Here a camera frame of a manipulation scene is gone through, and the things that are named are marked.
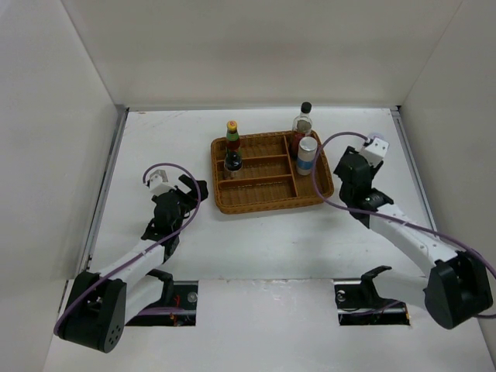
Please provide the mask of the dark cap pepper shaker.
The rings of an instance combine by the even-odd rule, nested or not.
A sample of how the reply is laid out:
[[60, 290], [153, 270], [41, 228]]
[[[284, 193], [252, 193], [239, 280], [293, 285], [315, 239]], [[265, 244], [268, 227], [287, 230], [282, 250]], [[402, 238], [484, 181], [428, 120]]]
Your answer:
[[239, 176], [243, 167], [243, 159], [238, 151], [229, 151], [224, 159], [224, 179], [233, 180]]

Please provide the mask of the green label chili sauce bottle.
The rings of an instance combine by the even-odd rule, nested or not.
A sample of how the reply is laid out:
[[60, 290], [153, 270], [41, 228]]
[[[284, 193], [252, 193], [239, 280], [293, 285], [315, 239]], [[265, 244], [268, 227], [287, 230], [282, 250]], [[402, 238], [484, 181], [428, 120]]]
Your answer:
[[238, 124], [236, 121], [226, 123], [226, 148], [228, 152], [237, 152], [240, 148], [241, 141], [238, 133]]

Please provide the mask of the blue label silver cap jar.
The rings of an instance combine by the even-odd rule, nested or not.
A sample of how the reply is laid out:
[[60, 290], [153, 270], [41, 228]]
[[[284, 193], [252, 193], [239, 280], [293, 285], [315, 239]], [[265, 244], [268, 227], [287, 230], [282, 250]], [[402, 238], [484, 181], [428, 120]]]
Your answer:
[[318, 142], [311, 136], [306, 136], [299, 141], [296, 169], [301, 176], [312, 172], [313, 162], [318, 149]]

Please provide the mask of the tall red label sauce bottle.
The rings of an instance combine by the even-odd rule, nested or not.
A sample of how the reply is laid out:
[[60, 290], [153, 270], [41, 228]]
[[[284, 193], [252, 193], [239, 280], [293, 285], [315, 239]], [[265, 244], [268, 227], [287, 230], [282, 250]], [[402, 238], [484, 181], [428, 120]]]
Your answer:
[[311, 110], [312, 103], [303, 102], [301, 104], [300, 114], [293, 121], [289, 143], [289, 152], [293, 159], [298, 155], [300, 141], [306, 136], [309, 136], [312, 131], [312, 119], [310, 118]]

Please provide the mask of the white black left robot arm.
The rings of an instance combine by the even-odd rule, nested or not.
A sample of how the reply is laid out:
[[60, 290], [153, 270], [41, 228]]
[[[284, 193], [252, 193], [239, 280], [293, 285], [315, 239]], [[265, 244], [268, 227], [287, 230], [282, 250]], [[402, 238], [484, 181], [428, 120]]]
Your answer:
[[55, 336], [102, 353], [115, 349], [126, 326], [192, 326], [196, 322], [198, 284], [175, 281], [160, 270], [180, 242], [180, 233], [208, 197], [205, 181], [183, 174], [189, 191], [171, 187], [153, 173], [147, 186], [155, 204], [153, 218], [129, 253], [97, 272], [79, 273]]

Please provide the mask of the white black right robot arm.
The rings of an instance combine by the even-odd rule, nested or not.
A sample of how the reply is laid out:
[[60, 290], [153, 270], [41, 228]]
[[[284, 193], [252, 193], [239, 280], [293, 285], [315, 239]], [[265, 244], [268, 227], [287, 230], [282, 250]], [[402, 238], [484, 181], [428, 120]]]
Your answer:
[[380, 169], [353, 148], [337, 167], [340, 204], [323, 150], [306, 169], [284, 138], [237, 152], [212, 146], [208, 197], [187, 234], [189, 270], [198, 278], [356, 278], [336, 304], [373, 309], [405, 302], [452, 329], [493, 305], [491, 269], [471, 249], [419, 226], [373, 187]]

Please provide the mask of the brown wicker divided basket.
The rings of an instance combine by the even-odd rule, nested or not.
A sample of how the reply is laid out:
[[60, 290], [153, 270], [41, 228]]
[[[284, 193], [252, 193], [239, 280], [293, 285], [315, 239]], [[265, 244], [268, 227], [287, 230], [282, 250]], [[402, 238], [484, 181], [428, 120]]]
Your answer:
[[289, 154], [291, 133], [280, 131], [241, 137], [243, 165], [233, 176], [225, 172], [226, 139], [211, 143], [212, 186], [215, 203], [224, 214], [267, 212], [322, 203], [334, 193], [325, 154], [317, 159], [315, 180], [297, 172]]

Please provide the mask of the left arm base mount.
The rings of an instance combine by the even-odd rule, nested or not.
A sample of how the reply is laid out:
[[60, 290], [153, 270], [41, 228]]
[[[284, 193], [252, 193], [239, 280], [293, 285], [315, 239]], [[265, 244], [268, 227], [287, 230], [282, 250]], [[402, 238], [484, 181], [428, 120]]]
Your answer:
[[195, 326], [198, 305], [197, 281], [175, 281], [162, 297], [126, 323], [134, 327]]

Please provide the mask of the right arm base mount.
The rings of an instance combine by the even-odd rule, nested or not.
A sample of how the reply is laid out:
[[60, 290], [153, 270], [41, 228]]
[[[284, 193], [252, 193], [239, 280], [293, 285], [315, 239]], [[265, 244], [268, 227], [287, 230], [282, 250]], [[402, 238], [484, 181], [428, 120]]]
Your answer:
[[410, 326], [408, 309], [404, 302], [382, 298], [373, 279], [388, 266], [379, 266], [360, 278], [334, 281], [335, 303], [341, 326]]

